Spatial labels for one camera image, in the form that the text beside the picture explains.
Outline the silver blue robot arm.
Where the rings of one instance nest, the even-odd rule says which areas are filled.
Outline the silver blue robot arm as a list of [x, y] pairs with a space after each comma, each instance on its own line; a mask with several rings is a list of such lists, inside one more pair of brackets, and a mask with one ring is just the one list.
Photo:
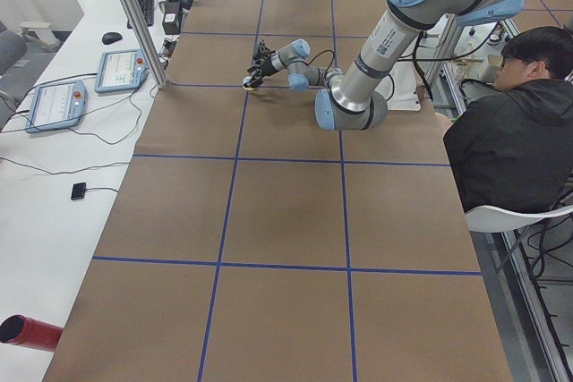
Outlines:
[[323, 130], [367, 130], [378, 126], [388, 112], [378, 85], [422, 31], [434, 27], [445, 13], [454, 15], [460, 27], [508, 19], [524, 8], [525, 0], [387, 0], [386, 4], [386, 12], [346, 72], [311, 67], [305, 62], [310, 47], [299, 38], [278, 51], [258, 45], [244, 89], [254, 90], [264, 78], [285, 70], [293, 90], [320, 87], [314, 112]]

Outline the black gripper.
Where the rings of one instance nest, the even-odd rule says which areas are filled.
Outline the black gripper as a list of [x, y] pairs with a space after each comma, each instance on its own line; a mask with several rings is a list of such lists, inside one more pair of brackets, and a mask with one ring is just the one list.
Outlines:
[[273, 57], [267, 56], [253, 60], [247, 72], [246, 80], [256, 83], [259, 87], [263, 83], [264, 76], [274, 75], [277, 72], [277, 68], [274, 66]]

